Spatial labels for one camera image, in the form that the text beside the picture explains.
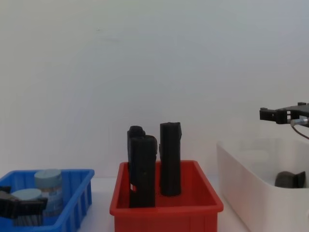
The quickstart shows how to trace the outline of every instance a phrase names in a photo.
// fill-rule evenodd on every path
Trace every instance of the white table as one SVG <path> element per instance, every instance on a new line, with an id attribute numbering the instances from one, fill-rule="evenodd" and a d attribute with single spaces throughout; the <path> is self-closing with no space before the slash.
<path id="1" fill-rule="evenodd" d="M 218 178 L 208 177 L 224 203 L 224 211 L 219 214 L 219 232 L 249 232 L 240 218 L 219 192 Z M 82 222 L 79 232 L 114 232 L 114 219 L 110 215 L 110 203 L 116 178 L 94 178 L 92 184 L 92 206 Z"/>

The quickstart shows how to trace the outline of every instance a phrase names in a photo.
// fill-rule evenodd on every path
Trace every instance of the white backdrop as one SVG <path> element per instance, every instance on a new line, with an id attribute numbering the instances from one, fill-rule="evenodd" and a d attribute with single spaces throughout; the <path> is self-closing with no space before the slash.
<path id="1" fill-rule="evenodd" d="M 0 174 L 116 176 L 126 131 L 180 121 L 182 158 L 289 136 L 259 108 L 309 101 L 308 0 L 1 0 Z"/>

